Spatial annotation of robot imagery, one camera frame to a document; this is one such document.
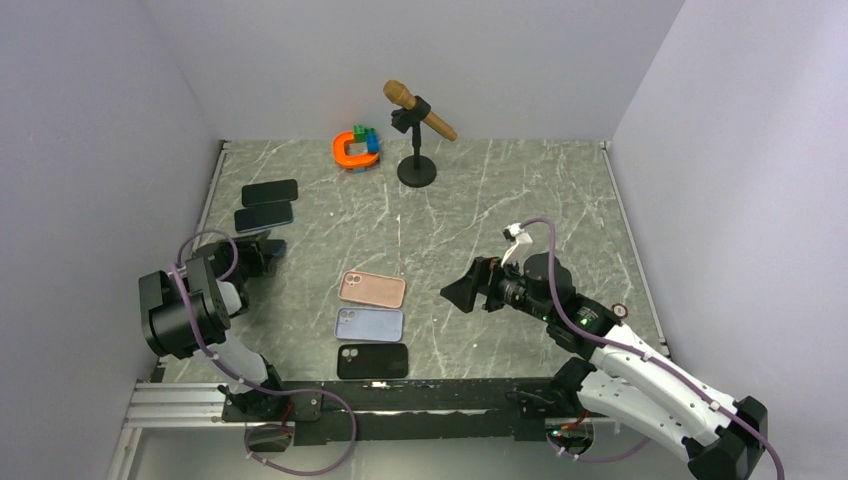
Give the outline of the black phone case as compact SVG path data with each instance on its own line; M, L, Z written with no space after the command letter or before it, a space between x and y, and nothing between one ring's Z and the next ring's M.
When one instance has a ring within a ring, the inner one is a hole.
M339 347L337 376L342 380L403 379L409 373L403 343L360 343Z

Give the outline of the black phone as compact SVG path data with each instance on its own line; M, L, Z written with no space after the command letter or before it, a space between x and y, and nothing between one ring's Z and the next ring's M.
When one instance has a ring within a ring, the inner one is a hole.
M291 202L298 197L298 182L295 179L249 184L241 188L241 204L244 208L275 202Z

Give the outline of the blue phone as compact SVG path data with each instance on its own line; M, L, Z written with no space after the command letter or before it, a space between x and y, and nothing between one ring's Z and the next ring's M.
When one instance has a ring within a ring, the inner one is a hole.
M237 233L248 233L290 224L293 219L289 201L272 202L237 210L234 227Z

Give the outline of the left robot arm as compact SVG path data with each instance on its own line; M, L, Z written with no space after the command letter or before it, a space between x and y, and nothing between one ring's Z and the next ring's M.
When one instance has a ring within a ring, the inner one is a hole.
M231 320L248 311L247 282L271 273L287 243L266 234L220 240L199 247L173 272L138 280L141 329L159 357L197 358L226 377L224 392L264 420L279 417L287 392L273 366L231 331Z

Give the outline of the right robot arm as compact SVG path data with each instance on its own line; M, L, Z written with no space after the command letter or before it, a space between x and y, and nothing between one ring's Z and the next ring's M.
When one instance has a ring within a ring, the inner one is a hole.
M723 394L642 340L615 313L577 292L572 276L549 254L522 266L477 257L443 298L464 313L506 306L545 322L571 353L550 381L553 406L617 420L662 445L696 479L748 479L766 451L768 411L757 399Z

